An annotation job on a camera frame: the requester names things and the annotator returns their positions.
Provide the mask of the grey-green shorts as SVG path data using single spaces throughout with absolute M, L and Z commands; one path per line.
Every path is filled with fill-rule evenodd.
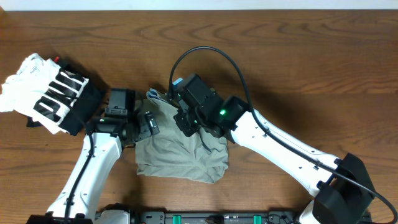
M 190 137 L 179 130 L 174 115 L 177 108 L 165 94 L 151 88 L 144 110 L 154 114 L 159 134 L 135 146 L 137 174 L 182 178 L 207 184 L 220 180 L 228 169 L 228 142 L 200 129 Z

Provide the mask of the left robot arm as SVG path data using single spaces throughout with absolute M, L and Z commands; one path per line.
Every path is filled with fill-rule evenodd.
M 127 206 L 115 203 L 98 213 L 98 203 L 108 175 L 126 146 L 159 133 L 154 115 L 135 102 L 143 97 L 134 90 L 113 88 L 103 115 L 84 124 L 81 154 L 58 198 L 34 223 L 135 223 Z

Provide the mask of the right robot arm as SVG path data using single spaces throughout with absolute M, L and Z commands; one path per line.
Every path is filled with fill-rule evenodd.
M 361 159 L 340 159 L 309 146 L 266 120 L 242 99 L 222 99 L 197 74 L 172 82 L 174 116 L 186 136 L 204 129 L 265 157 L 300 183 L 313 200 L 297 223 L 366 223 L 375 191 Z

